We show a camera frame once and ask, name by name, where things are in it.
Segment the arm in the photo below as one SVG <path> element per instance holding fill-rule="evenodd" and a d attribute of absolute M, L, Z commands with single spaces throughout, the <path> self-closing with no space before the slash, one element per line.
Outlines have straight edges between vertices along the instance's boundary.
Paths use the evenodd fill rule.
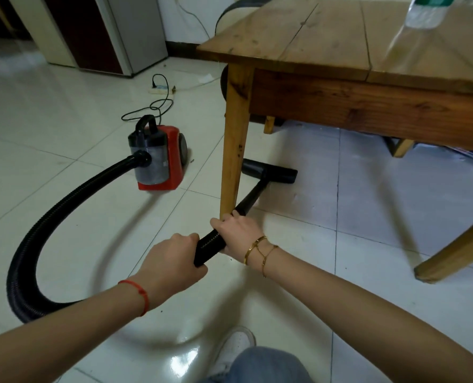
<path fill-rule="evenodd" d="M 152 247 L 129 279 L 149 296 L 150 309 L 205 276 L 194 267 L 197 234 L 175 234 Z M 122 283 L 68 308 L 0 335 L 0 382 L 51 382 L 142 314 L 144 299 Z"/>
<path fill-rule="evenodd" d="M 263 232 L 250 218 L 233 212 L 224 222 L 212 219 L 228 254 L 243 262 Z M 267 255 L 272 245 L 259 249 Z M 261 272 L 254 249 L 248 265 Z M 394 382 L 473 382 L 473 354 L 396 305 L 277 248 L 265 274 L 306 305 L 352 348 Z"/>

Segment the shoe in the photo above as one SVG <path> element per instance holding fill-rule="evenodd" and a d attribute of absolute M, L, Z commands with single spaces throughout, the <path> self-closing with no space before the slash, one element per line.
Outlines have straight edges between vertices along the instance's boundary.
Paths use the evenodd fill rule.
<path fill-rule="evenodd" d="M 249 329 L 242 326 L 232 328 L 220 342 L 219 352 L 208 370 L 208 376 L 228 373 L 237 356 L 255 346 L 256 340 Z"/>

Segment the blue denim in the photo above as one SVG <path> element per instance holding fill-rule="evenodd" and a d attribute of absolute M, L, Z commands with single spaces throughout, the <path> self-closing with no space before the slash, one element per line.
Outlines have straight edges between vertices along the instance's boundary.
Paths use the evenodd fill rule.
<path fill-rule="evenodd" d="M 227 374 L 218 374 L 198 383 L 312 383 L 300 360 L 290 353 L 266 347 L 242 352 Z"/>

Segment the black tube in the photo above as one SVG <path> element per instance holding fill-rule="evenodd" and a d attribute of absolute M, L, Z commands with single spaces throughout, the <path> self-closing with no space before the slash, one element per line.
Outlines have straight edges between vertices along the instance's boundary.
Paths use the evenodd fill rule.
<path fill-rule="evenodd" d="M 57 226 L 75 208 L 107 184 L 136 167 L 148 166 L 150 163 L 149 153 L 137 151 L 105 169 L 53 206 L 25 235 L 13 256 L 6 280 L 7 299 L 20 321 L 27 323 L 74 304 L 50 301 L 41 293 L 36 280 L 36 265 L 41 250 Z"/>
<path fill-rule="evenodd" d="M 237 210 L 240 215 L 247 215 L 269 182 L 270 181 L 266 179 L 259 180 L 249 194 L 235 207 L 235 210 Z M 219 235 L 217 230 L 212 230 L 207 236 L 199 239 L 198 246 L 195 249 L 194 265 L 196 267 L 201 266 L 224 247 L 226 247 L 224 239 Z"/>

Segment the gold bracelet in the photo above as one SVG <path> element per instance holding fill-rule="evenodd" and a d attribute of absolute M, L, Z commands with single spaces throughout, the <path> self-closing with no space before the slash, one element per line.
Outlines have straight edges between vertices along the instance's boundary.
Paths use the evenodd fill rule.
<path fill-rule="evenodd" d="M 249 247 L 249 249 L 247 250 L 246 254 L 245 254 L 245 257 L 244 257 L 244 265 L 245 266 L 248 266 L 247 265 L 247 259 L 249 257 L 249 254 L 251 253 L 252 250 L 254 250 L 254 248 L 256 246 L 258 246 L 258 243 L 260 243 L 263 239 L 268 239 L 265 235 L 263 235 L 261 238 L 257 238 L 254 243 L 251 245 L 251 247 Z"/>
<path fill-rule="evenodd" d="M 269 253 L 268 253 L 267 255 L 261 254 L 261 255 L 263 255 L 263 263 L 261 264 L 261 273 L 262 273 L 262 275 L 263 275 L 264 278 L 266 278 L 266 276 L 265 276 L 265 264 L 266 264 L 266 259 L 268 258 L 268 256 L 270 255 L 270 253 L 271 253 L 272 251 L 274 251 L 275 249 L 277 249 L 277 248 L 278 248 L 278 245 L 275 244 L 275 245 L 272 247 L 272 249 L 269 251 Z"/>

